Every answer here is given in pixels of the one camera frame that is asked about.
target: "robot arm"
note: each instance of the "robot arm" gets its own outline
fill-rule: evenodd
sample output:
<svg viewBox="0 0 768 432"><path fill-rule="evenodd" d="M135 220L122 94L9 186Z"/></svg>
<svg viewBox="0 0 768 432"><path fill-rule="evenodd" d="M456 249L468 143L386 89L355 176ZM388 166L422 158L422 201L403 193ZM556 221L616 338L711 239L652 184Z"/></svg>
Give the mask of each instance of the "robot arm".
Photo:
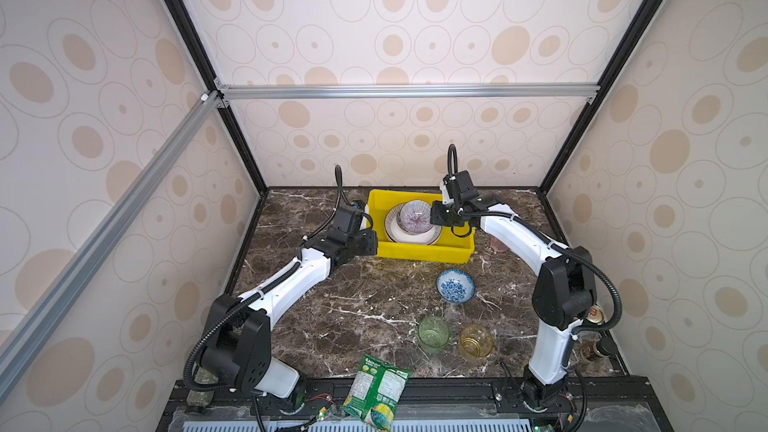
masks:
<svg viewBox="0 0 768 432"><path fill-rule="evenodd" d="M469 173L458 171L454 145L448 148L448 174L440 189L443 199L432 204L433 224L453 228L469 222L499 239L537 276L532 302L539 317L538 335L524 370L522 392L529 407L546 408L564 389L573 343L578 331L587 328L582 325L584 317L597 299L594 274L599 273L604 281L608 278L591 264L591 256L584 248L570 249L528 224L500 198L481 196ZM615 310L605 329L618 322L620 304Z"/></svg>
<svg viewBox="0 0 768 432"><path fill-rule="evenodd" d="M372 228L365 227L372 221L364 207L357 202L337 205L328 231L319 233L321 227L305 237L299 253L278 273L237 298L223 294L212 303L206 333L185 366L184 382L189 389L257 390L270 394L281 410L301 406L303 380L297 370L271 357L270 332L304 293L332 271L357 255L376 255L378 241ZM218 384L198 384L192 379L198 359L201 367L216 372Z"/></svg>

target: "yellow plastic bin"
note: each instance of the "yellow plastic bin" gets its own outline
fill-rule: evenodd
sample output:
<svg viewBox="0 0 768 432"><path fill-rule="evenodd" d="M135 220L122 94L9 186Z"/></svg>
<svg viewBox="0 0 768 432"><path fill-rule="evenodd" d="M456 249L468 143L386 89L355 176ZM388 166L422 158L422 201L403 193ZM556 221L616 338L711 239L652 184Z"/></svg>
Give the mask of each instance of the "yellow plastic bin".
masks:
<svg viewBox="0 0 768 432"><path fill-rule="evenodd" d="M461 238L451 233L450 227L443 227L440 238L433 245L398 244L390 242L384 230L384 219L392 207L423 200L429 205L435 200L442 200L440 194L421 194L418 192L398 192L394 190L371 190L368 195L368 213L373 219L373 230L379 237L379 257L404 258L405 260L425 260L465 264L475 251L475 233ZM459 235L466 234L469 225L454 228Z"/></svg>

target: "green snack bag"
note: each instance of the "green snack bag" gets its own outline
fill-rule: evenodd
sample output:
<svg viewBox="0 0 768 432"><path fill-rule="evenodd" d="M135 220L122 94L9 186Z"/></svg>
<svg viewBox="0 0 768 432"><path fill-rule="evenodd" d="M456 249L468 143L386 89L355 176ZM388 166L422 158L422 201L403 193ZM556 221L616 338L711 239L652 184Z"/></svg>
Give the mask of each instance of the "green snack bag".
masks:
<svg viewBox="0 0 768 432"><path fill-rule="evenodd" d="M410 375L410 370L398 369L365 354L342 408L365 424L389 432L397 401Z"/></svg>

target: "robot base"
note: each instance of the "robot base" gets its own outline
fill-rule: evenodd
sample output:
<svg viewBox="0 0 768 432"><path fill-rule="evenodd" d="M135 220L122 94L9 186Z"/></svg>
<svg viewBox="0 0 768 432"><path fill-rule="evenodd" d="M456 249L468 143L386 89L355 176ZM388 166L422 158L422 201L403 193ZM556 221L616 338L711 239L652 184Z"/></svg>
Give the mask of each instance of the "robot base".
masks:
<svg viewBox="0 0 768 432"><path fill-rule="evenodd" d="M262 396L256 394L259 397L259 403L264 404L267 407L278 409L284 415L294 415L298 413L304 407L304 399L306 398L306 379L300 376L296 386L291 391L290 395L286 398L279 398L274 394L267 394Z"/></svg>
<svg viewBox="0 0 768 432"><path fill-rule="evenodd" d="M533 412L543 412L565 390L565 377L553 384L543 384L528 366L523 370L522 396L525 405Z"/></svg>

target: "patterned wallpaper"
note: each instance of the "patterned wallpaper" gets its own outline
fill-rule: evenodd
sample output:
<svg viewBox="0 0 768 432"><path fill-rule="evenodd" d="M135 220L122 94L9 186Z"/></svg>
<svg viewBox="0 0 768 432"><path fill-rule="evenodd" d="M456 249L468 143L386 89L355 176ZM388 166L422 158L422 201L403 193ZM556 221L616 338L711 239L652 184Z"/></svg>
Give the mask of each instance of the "patterned wallpaper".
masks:
<svg viewBox="0 0 768 432"><path fill-rule="evenodd" d="M216 111L0 408L0 430L153 432L256 201Z"/></svg>
<svg viewBox="0 0 768 432"><path fill-rule="evenodd" d="M201 94L159 0L0 0L0 344Z"/></svg>
<svg viewBox="0 0 768 432"><path fill-rule="evenodd" d="M479 186L536 186L583 97L233 102L270 186L436 186L448 145Z"/></svg>
<svg viewBox="0 0 768 432"><path fill-rule="evenodd" d="M768 0L668 0L590 127L550 199L630 368L679 432L764 430Z"/></svg>
<svg viewBox="0 0 768 432"><path fill-rule="evenodd" d="M186 0L237 85L596 81L641 1Z"/></svg>

